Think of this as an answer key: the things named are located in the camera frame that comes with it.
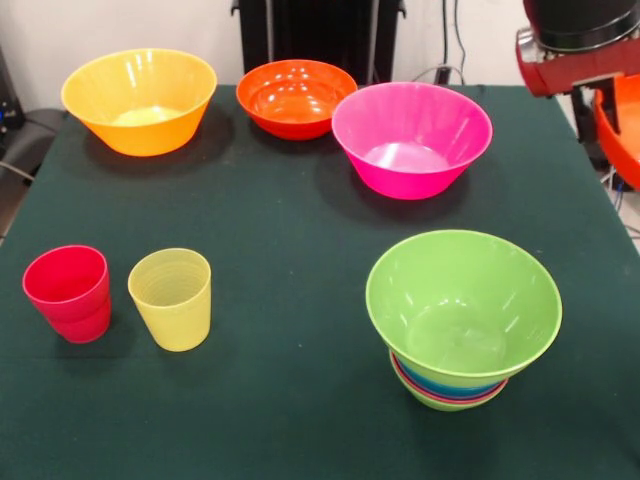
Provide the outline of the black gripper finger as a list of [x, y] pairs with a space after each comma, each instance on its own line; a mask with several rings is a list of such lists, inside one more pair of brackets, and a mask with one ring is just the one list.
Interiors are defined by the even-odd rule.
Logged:
[[585, 102], [583, 90], [579, 86], [574, 86], [572, 89], [572, 108], [578, 141], [580, 143], [593, 143], [595, 141], [593, 111]]
[[602, 87], [602, 109], [611, 125], [612, 130], [616, 133], [620, 133], [620, 126], [618, 120], [617, 104], [616, 104], [616, 91], [615, 80], [605, 79]]

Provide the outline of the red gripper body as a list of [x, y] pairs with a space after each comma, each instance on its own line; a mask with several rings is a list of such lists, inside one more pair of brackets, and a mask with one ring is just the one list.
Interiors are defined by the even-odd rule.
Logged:
[[515, 53], [522, 79], [536, 97], [567, 94], [605, 78], [639, 73], [639, 29], [594, 50], [555, 52], [539, 44], [531, 27], [516, 34]]

